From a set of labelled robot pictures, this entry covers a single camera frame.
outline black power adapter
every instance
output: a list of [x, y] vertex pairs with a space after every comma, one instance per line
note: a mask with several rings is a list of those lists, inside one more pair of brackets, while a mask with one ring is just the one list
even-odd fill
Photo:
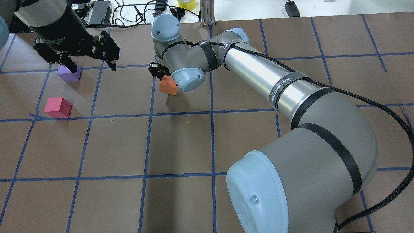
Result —
[[286, 9], [286, 12], [287, 12], [287, 15], [289, 16], [289, 18], [300, 17], [301, 16], [301, 14], [299, 13], [298, 8], [296, 7], [295, 2], [293, 2], [293, 1], [291, 2], [289, 0], [289, 2], [287, 2], [285, 4], [285, 9]]

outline red cube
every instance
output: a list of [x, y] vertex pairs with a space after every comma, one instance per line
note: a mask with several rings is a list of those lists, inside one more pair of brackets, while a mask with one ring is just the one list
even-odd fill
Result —
[[63, 97], [49, 98], [45, 107], [45, 113], [53, 118], [67, 118], [71, 110], [72, 104]]

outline cube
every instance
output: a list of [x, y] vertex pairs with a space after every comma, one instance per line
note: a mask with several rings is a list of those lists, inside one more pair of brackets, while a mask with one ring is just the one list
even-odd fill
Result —
[[49, 98], [45, 107], [45, 113], [53, 118], [67, 118], [71, 110], [72, 104], [63, 97]]
[[176, 95], [177, 84], [171, 76], [165, 75], [159, 83], [159, 91], [170, 95]]
[[66, 66], [59, 65], [58, 76], [61, 77], [65, 82], [79, 81], [80, 68], [78, 66], [76, 73], [72, 73]]

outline orange cube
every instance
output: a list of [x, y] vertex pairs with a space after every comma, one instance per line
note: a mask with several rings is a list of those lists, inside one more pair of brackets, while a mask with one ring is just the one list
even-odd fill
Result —
[[159, 83], [159, 91], [169, 95], [176, 95], [177, 84], [171, 76], [165, 75]]

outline metal post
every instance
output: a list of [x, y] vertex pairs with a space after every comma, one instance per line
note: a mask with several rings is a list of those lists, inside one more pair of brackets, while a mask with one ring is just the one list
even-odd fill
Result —
[[214, 0], [200, 0], [201, 25], [216, 25]]

